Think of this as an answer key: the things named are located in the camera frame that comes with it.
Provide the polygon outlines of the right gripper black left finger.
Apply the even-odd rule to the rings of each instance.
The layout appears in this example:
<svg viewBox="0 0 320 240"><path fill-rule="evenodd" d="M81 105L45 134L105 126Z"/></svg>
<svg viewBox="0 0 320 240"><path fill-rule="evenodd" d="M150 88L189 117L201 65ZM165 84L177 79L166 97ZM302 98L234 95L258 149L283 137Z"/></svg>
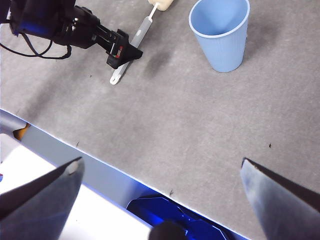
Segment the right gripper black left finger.
<svg viewBox="0 0 320 240"><path fill-rule="evenodd" d="M85 163L75 158L0 195L2 240L57 240L78 196Z"/></svg>

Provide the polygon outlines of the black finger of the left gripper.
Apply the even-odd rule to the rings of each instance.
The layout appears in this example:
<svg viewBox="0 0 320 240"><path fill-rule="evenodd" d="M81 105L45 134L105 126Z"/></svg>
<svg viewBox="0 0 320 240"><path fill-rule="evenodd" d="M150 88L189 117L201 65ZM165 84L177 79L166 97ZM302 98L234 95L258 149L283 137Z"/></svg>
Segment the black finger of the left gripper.
<svg viewBox="0 0 320 240"><path fill-rule="evenodd" d="M106 63L113 69L142 57L143 52L129 43L129 35L118 29L110 32L111 47L107 50Z"/></svg>

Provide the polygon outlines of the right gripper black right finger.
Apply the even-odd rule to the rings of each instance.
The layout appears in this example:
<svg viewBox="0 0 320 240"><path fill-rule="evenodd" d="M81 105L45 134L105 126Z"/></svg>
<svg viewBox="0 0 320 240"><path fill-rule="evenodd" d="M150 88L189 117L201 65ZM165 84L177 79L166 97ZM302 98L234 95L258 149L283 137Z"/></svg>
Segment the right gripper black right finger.
<svg viewBox="0 0 320 240"><path fill-rule="evenodd" d="M318 240L320 195L244 157L246 197L268 240Z"/></svg>

